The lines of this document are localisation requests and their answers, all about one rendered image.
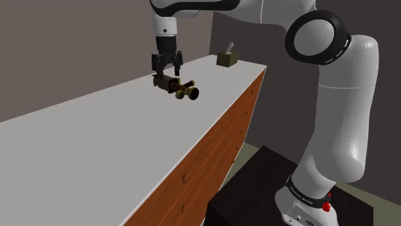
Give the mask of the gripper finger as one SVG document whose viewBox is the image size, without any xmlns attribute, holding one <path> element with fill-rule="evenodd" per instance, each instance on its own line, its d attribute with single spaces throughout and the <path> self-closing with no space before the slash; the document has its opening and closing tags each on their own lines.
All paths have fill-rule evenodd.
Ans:
<svg viewBox="0 0 401 226">
<path fill-rule="evenodd" d="M 183 65 L 183 55 L 181 51 L 171 51 L 170 58 L 174 65 L 175 76 L 180 76 L 181 66 Z"/>
<path fill-rule="evenodd" d="M 163 56 L 158 54 L 152 54 L 152 70 L 156 72 L 158 76 L 163 75 L 165 65 Z"/>
</svg>

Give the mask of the brown and brass binoculars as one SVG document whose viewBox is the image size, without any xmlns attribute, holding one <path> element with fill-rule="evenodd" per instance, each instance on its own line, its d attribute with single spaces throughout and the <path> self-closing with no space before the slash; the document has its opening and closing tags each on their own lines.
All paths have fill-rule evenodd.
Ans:
<svg viewBox="0 0 401 226">
<path fill-rule="evenodd" d="M 190 100 L 196 100 L 199 97 L 199 90 L 195 87 L 195 82 L 190 80 L 185 84 L 181 84 L 179 78 L 173 78 L 167 75 L 153 74 L 153 84 L 165 90 L 168 94 L 175 94 L 179 100 L 187 96 Z"/>
</svg>

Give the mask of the olive tissue box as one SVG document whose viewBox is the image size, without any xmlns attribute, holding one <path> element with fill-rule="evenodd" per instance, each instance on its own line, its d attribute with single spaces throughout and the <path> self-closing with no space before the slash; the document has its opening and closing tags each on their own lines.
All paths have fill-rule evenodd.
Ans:
<svg viewBox="0 0 401 226">
<path fill-rule="evenodd" d="M 216 64 L 223 67 L 231 67 L 238 62 L 239 52 L 233 51 L 234 47 L 233 41 L 231 41 L 224 52 L 220 52 L 217 54 Z"/>
</svg>

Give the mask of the white-topped wooden chest of drawers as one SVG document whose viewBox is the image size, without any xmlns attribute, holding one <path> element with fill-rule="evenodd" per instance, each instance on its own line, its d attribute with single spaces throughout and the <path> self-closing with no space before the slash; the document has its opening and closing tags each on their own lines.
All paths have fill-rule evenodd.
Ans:
<svg viewBox="0 0 401 226">
<path fill-rule="evenodd" d="M 0 226 L 122 226 L 265 66 L 185 63 L 196 100 L 150 75 L 0 123 Z"/>
</svg>

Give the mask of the dark robot stand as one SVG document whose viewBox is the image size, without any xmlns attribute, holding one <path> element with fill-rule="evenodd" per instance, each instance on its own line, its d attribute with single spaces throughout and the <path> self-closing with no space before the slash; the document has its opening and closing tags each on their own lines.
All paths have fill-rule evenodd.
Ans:
<svg viewBox="0 0 401 226">
<path fill-rule="evenodd" d="M 263 146 L 208 202 L 204 226 L 318 226 L 294 207 L 283 219 L 275 193 L 297 164 Z"/>
</svg>

